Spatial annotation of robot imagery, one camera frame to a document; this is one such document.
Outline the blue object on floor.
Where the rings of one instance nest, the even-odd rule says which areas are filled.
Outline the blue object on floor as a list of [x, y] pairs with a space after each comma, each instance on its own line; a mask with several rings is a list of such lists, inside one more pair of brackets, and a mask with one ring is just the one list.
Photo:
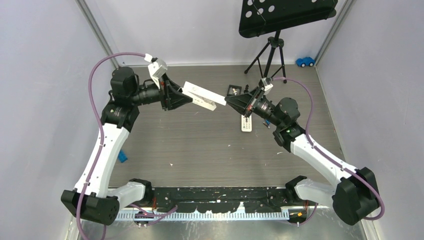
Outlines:
[[120, 163], [124, 163], [125, 161], [128, 160], [128, 157], [123, 150], [120, 150], [118, 153], [117, 159], [119, 160]]

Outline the white beige remote control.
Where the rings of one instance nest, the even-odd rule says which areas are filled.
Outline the white beige remote control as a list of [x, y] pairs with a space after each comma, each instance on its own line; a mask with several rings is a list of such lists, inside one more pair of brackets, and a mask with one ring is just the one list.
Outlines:
[[244, 115], [241, 116], [241, 131], [243, 133], [250, 133], [253, 130], [252, 126], [252, 116], [246, 117]]

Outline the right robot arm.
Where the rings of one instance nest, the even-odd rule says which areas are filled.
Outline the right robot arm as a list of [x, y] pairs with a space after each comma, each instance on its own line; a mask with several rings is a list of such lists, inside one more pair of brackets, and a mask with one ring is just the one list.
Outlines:
[[289, 153], [303, 159], [328, 181], [315, 182], [305, 176], [286, 183], [285, 198], [291, 205], [303, 200], [331, 207], [346, 224], [355, 225], [361, 220], [372, 220], [370, 214], [380, 210], [375, 219], [385, 213], [374, 173], [367, 167], [359, 169], [346, 163], [320, 146], [301, 127], [298, 103], [290, 97], [273, 104], [259, 87], [251, 92], [229, 95], [226, 103], [239, 114], [249, 117], [256, 114], [276, 127], [272, 133], [276, 143]]

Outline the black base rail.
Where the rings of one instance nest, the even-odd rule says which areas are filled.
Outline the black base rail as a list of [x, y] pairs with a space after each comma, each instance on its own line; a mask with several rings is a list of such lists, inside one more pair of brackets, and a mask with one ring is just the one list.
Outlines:
[[277, 213], [282, 207], [312, 206], [311, 201], [295, 198], [285, 187], [156, 187], [153, 200], [159, 212], [177, 207], [177, 213], [201, 214], [234, 213], [244, 208], [245, 213]]

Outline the white remote back cover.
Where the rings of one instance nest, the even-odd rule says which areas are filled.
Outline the white remote back cover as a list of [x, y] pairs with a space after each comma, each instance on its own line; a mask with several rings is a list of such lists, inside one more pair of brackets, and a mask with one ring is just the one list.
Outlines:
[[190, 95], [197, 95], [200, 97], [203, 97], [205, 99], [208, 99], [210, 101], [215, 102], [215, 104], [220, 104], [225, 106], [227, 102], [225, 101], [225, 97], [222, 95], [219, 95], [215, 92], [212, 92], [210, 90], [207, 90], [205, 88], [202, 88], [198, 85], [195, 85], [191, 82], [186, 81], [184, 83], [184, 86], [182, 88], [183, 93], [190, 97]]

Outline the black chess piece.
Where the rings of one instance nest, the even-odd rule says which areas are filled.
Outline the black chess piece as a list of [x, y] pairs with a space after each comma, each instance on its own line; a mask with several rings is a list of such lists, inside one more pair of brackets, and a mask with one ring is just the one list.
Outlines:
[[248, 84], [244, 87], [243, 93], [244, 94], [249, 93], [249, 85]]

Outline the black music stand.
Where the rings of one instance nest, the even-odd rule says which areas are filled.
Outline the black music stand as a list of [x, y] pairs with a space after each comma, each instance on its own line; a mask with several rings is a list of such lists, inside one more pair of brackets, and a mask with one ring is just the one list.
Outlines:
[[249, 39], [274, 33], [244, 70], [247, 74], [258, 64], [260, 76], [286, 77], [281, 31], [336, 16], [337, 0], [243, 0], [238, 33]]

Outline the small black square box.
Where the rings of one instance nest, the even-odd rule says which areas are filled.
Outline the small black square box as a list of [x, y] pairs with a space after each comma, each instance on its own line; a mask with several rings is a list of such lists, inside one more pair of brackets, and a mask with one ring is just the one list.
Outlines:
[[241, 86], [230, 84], [227, 88], [226, 96], [238, 96], [242, 93], [242, 90]]

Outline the blue toy car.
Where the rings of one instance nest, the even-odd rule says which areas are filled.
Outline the blue toy car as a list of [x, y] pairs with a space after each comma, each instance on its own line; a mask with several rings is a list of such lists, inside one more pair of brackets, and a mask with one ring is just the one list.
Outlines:
[[315, 60], [312, 57], [303, 57], [303, 58], [298, 58], [295, 61], [295, 64], [298, 67], [304, 68], [304, 67], [313, 67], [315, 65]]

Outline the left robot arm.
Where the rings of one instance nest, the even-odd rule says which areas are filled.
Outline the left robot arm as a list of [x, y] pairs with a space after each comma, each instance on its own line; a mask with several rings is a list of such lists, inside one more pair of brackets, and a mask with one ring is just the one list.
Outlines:
[[100, 116], [99, 134], [87, 166], [72, 190], [64, 190], [61, 202], [74, 217], [109, 226], [119, 211], [133, 203], [148, 207], [154, 199], [150, 181], [132, 178], [127, 184], [109, 189], [119, 152], [138, 118], [139, 106], [160, 103], [165, 111], [193, 101], [164, 73], [140, 83], [130, 67], [112, 72], [109, 102]]

